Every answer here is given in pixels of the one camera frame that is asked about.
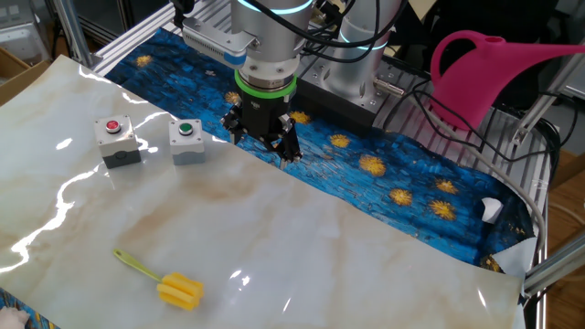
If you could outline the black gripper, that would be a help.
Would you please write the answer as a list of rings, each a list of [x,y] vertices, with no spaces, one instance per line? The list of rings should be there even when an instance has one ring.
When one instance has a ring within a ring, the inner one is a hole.
[[[277,141],[273,151],[280,156],[279,167],[299,162],[303,154],[298,142],[295,120],[289,110],[293,92],[275,98],[275,92],[263,93],[263,98],[241,90],[241,105],[236,103],[221,118],[221,124],[229,132],[230,142],[237,145],[246,134],[255,138]]]

